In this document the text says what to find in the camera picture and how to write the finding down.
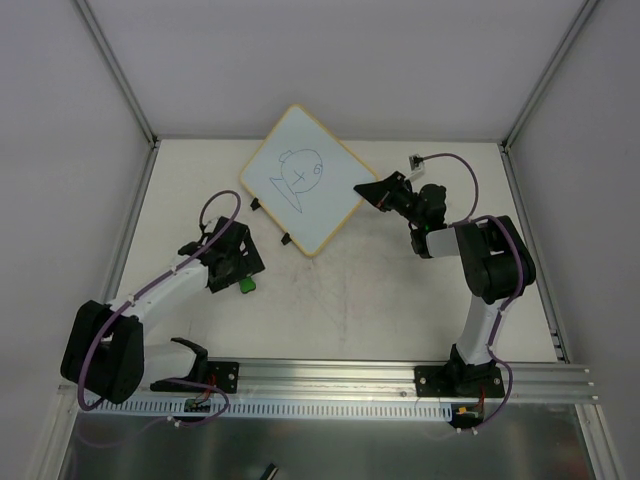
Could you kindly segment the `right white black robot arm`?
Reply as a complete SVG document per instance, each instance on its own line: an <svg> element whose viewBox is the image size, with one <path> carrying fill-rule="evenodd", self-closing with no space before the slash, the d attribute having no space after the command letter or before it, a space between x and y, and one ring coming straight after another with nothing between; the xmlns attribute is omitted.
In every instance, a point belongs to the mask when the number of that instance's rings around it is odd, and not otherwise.
<svg viewBox="0 0 640 480"><path fill-rule="evenodd" d="M536 280L532 257L508 216L445 224L446 188L427 184L414 192L399 172L359 184L354 191L381 212L409 223L411 246L423 259L457 257L471 292L462 334L438 367L414 368L416 394L427 397L506 396L493 347L505 310Z"/></svg>

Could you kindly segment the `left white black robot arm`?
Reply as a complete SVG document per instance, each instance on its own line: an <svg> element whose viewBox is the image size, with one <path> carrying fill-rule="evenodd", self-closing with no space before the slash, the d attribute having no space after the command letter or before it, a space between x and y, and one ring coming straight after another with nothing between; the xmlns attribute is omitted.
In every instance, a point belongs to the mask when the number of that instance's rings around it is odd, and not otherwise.
<svg viewBox="0 0 640 480"><path fill-rule="evenodd" d="M197 294L238 285L254 290L265 265L248 225L220 218L213 231L178 251L176 264L149 290L106 303L89 300L77 311L62 357L62 377L113 404L141 386L154 391L218 386L205 347L174 337L148 345L145 337L179 305Z"/></svg>

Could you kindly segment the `white whiteboard with yellow frame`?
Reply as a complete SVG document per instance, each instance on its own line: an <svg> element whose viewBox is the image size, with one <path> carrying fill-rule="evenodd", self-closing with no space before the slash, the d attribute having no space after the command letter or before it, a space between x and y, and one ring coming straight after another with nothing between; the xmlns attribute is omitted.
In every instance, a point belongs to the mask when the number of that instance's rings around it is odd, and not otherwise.
<svg viewBox="0 0 640 480"><path fill-rule="evenodd" d="M362 204L354 187L378 179L299 104L285 111L239 175L307 257L318 255Z"/></svg>

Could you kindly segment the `green whiteboard eraser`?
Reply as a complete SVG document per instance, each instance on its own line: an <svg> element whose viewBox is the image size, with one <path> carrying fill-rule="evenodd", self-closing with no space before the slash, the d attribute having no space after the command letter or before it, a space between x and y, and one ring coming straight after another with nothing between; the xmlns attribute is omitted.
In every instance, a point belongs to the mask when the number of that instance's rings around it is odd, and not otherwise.
<svg viewBox="0 0 640 480"><path fill-rule="evenodd" d="M248 294L256 290L257 285L251 277L244 278L238 282L242 294Z"/></svg>

